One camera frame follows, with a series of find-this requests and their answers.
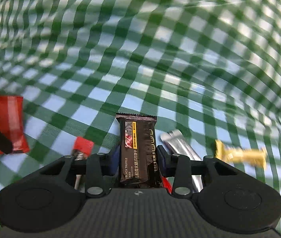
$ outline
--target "table surface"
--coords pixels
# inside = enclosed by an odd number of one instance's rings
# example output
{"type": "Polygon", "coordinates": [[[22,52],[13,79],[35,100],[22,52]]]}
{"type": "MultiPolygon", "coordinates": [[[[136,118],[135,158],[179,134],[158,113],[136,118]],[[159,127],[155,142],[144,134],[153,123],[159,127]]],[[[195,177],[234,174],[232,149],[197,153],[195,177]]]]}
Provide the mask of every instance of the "table surface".
{"type": "Polygon", "coordinates": [[[235,166],[281,194],[281,0],[0,0],[0,94],[24,97],[31,148],[0,156],[0,190],[77,136],[108,152],[126,112],[200,156],[266,147],[266,170],[235,166]]]}

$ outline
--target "silver snack wrapper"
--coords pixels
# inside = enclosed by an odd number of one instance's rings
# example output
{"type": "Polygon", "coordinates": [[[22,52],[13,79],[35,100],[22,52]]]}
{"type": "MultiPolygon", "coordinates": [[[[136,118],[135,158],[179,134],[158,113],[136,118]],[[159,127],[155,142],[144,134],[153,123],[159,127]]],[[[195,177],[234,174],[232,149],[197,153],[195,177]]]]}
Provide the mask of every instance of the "silver snack wrapper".
{"type": "MultiPolygon", "coordinates": [[[[185,155],[190,158],[190,160],[202,161],[198,154],[193,150],[193,148],[184,139],[180,130],[174,130],[169,133],[161,134],[161,139],[172,153],[185,155]]],[[[192,176],[193,192],[197,193],[203,189],[201,176],[192,176]]]]}

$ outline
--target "yellow label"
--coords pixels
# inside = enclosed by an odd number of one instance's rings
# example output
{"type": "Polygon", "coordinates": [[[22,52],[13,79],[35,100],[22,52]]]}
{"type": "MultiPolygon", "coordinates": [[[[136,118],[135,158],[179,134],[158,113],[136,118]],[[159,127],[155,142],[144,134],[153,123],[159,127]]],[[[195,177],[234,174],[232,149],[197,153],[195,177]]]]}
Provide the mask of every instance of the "yellow label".
{"type": "Polygon", "coordinates": [[[133,149],[137,149],[137,137],[136,137],[136,122],[132,122],[133,127],[133,149]]]}

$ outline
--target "round pad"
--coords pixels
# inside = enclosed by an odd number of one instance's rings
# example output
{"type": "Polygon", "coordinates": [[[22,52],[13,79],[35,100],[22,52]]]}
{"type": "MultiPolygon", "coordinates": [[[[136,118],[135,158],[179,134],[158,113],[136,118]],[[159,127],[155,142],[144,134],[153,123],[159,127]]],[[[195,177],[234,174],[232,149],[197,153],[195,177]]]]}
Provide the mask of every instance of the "round pad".
{"type": "Polygon", "coordinates": [[[0,191],[0,224],[20,232],[47,231],[71,220],[82,196],[55,176],[38,176],[0,191]]]}
{"type": "Polygon", "coordinates": [[[235,233],[255,233],[276,226],[281,196],[249,176],[219,176],[198,196],[202,216],[214,226],[235,233]]]}

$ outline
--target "metal screw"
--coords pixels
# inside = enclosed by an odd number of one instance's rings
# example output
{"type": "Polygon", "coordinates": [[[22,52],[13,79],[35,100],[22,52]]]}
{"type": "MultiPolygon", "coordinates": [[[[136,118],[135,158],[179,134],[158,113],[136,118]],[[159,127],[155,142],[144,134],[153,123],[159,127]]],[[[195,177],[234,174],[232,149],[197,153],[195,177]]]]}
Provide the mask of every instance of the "metal screw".
{"type": "Polygon", "coordinates": [[[134,192],[134,194],[135,194],[136,196],[140,196],[140,195],[143,194],[143,192],[142,192],[142,191],[136,191],[136,192],[134,192]]]}
{"type": "Polygon", "coordinates": [[[187,187],[178,187],[175,189],[175,193],[178,195],[188,195],[190,193],[190,189],[187,187]]]}
{"type": "Polygon", "coordinates": [[[100,195],[103,192],[103,189],[97,186],[90,187],[87,189],[87,192],[91,195],[100,195]]]}

